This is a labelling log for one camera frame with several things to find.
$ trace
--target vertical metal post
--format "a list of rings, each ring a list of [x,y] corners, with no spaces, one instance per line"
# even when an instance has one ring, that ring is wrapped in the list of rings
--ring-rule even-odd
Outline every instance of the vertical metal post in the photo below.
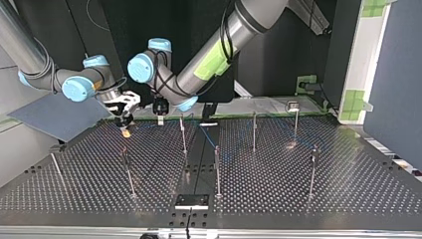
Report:
[[[131,160],[129,158],[129,153],[126,146],[123,148],[123,151],[121,152],[121,162],[124,166],[124,169],[126,170],[127,178],[129,179],[132,197],[136,197],[136,192],[134,191],[133,181],[130,174]]]
[[[187,154],[186,135],[185,135],[185,127],[184,127],[183,115],[181,115],[181,117],[180,117],[180,130],[182,131],[182,138],[183,138],[183,153],[184,154]]]
[[[51,156],[51,157],[52,157],[52,159],[53,159],[53,162],[54,162],[54,165],[55,165],[55,167],[56,167],[57,172],[59,172],[60,176],[63,176],[63,174],[62,174],[62,170],[60,169],[59,164],[57,163],[56,156],[54,155],[54,153],[53,153],[53,152],[51,152],[51,153],[50,153],[50,156]]]
[[[253,146],[253,151],[255,152],[257,150],[257,114],[254,112],[254,127],[253,127],[253,131],[254,131],[254,146]]]
[[[130,189],[132,191],[132,196],[136,197],[136,193],[134,191],[134,186],[133,186],[133,181],[131,179],[131,174],[130,174],[130,168],[127,169],[127,177],[129,178],[129,182],[130,182]]]
[[[215,146],[214,150],[215,155],[215,169],[217,171],[217,198],[221,198],[223,195],[221,194],[220,188],[220,147]]]
[[[299,123],[299,111],[296,111],[296,116],[295,116],[295,138],[298,135],[298,123]]]
[[[315,175],[317,170],[317,164],[319,161],[319,148],[317,145],[314,146],[312,154],[311,154],[311,161],[313,164],[313,174],[311,176],[311,186],[310,186],[310,200],[314,197],[314,181],[315,181]]]
[[[65,178],[63,177],[62,169],[60,169],[60,167],[59,167],[59,164],[57,162],[56,156],[54,155],[53,152],[50,153],[50,156],[53,159],[53,162],[54,162],[54,165],[56,167],[56,170],[59,173],[60,179],[62,179],[63,186],[65,187],[65,190],[66,190]]]

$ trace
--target white wall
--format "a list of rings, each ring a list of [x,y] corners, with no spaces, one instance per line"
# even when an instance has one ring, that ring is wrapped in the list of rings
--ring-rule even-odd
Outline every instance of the white wall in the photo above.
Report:
[[[0,47],[0,187],[47,156],[49,148],[57,143],[21,123],[4,123],[8,113],[47,94],[23,86],[14,65]]]

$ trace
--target metal rod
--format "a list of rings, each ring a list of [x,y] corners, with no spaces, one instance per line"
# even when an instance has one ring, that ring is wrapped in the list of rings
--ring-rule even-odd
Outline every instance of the metal rod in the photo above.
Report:
[[[319,161],[319,148],[317,145],[314,145],[312,154],[311,154],[311,161],[313,163],[313,174],[311,176],[311,186],[310,186],[310,200],[314,197],[314,181],[315,181],[315,175],[317,170],[317,164]]]
[[[296,117],[295,117],[295,138],[298,135],[298,123],[299,123],[299,111],[296,111]]]
[[[0,29],[0,45],[19,69],[28,74],[42,72],[46,55],[9,0],[0,0]]]
[[[134,191],[133,181],[132,181],[132,179],[131,179],[130,168],[127,170],[127,176],[128,176],[128,178],[129,178],[130,188],[131,188],[131,191],[132,191],[132,195],[135,197],[135,196],[136,196],[136,193],[135,193],[135,191]]]
[[[53,162],[54,162],[54,165],[55,165],[55,167],[56,167],[56,170],[57,170],[57,172],[59,173],[59,176],[60,176],[60,178],[62,179],[63,186],[65,187],[65,190],[66,190],[65,178],[63,177],[63,173],[62,173],[62,170],[61,170],[61,169],[60,169],[60,167],[59,167],[59,164],[58,164],[58,162],[57,162],[56,156],[54,155],[54,153],[53,153],[53,152],[51,152],[51,153],[50,153],[50,156],[51,156],[51,157],[52,157],[52,159],[53,159]]]
[[[217,171],[217,198],[221,198],[223,195],[221,194],[221,188],[220,188],[220,148],[219,146],[215,147],[214,154],[215,154],[215,169]]]
[[[316,176],[316,166],[313,164],[313,175],[311,176],[311,187],[310,187],[310,199],[314,197],[313,191],[314,191],[314,180]]]
[[[136,197],[136,192],[134,191],[133,181],[132,181],[131,174],[130,174],[131,161],[130,161],[129,153],[128,153],[126,146],[123,148],[123,151],[121,152],[121,162],[122,162],[124,168],[126,169],[127,178],[129,179],[130,190],[132,192],[132,196]]]
[[[257,140],[257,138],[256,138],[256,134],[257,134],[257,128],[258,128],[258,126],[257,126],[257,114],[254,112],[254,128],[253,128],[253,131],[254,131],[254,146],[253,146],[253,151],[255,152],[256,150],[257,150],[257,145],[256,145],[256,140]]]
[[[183,138],[183,153],[187,154],[185,128],[184,128],[184,124],[183,124],[183,115],[180,117],[180,130],[182,131],[182,138]]]
[[[56,166],[57,172],[59,172],[59,174],[62,176],[62,170],[60,169],[59,164],[57,163],[56,156],[54,155],[54,153],[53,153],[53,152],[52,152],[52,153],[50,153],[50,156],[51,156],[51,157],[52,157],[52,159],[53,159],[53,162],[54,162],[54,165]]]

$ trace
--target blue joint cap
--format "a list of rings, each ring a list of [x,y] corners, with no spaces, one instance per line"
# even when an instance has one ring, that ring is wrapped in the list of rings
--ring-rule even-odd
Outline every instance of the blue joint cap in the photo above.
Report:
[[[152,60],[144,53],[137,54],[127,65],[131,78],[138,83],[148,83],[154,75]]]
[[[171,52],[171,42],[163,38],[152,38],[148,41],[148,49]]]
[[[62,91],[72,102],[83,102],[96,94],[93,82],[79,76],[67,78],[62,85]]]
[[[26,77],[24,76],[24,74],[19,71],[18,72],[18,77],[19,77],[19,81],[26,87],[30,87],[32,89],[36,89],[35,87],[33,87],[31,84],[28,83],[28,80],[26,79]]]
[[[186,100],[184,103],[178,105],[177,108],[181,112],[187,112],[190,109],[192,109],[193,105],[195,105],[197,101],[198,101],[198,97],[193,97],[191,99]]]
[[[93,57],[86,58],[84,59],[83,64],[84,68],[109,66],[106,57],[103,55],[96,55]]]

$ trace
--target perforated metal table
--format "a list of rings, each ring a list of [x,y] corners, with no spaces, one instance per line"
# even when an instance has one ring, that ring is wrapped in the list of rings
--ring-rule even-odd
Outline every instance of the perforated metal table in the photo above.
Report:
[[[204,128],[207,135],[197,121],[185,126],[187,157],[178,120],[163,127],[139,121],[129,139],[101,123],[57,154],[63,178],[46,158],[0,189],[0,232],[8,226],[422,230],[420,182],[332,117],[300,118],[297,137],[294,118],[258,118],[255,153],[251,119],[220,119]],[[215,197],[213,144],[220,148],[222,198]],[[310,197],[314,145],[320,161]],[[136,198],[119,161],[124,146]],[[179,194],[209,194],[209,209],[175,210]]]

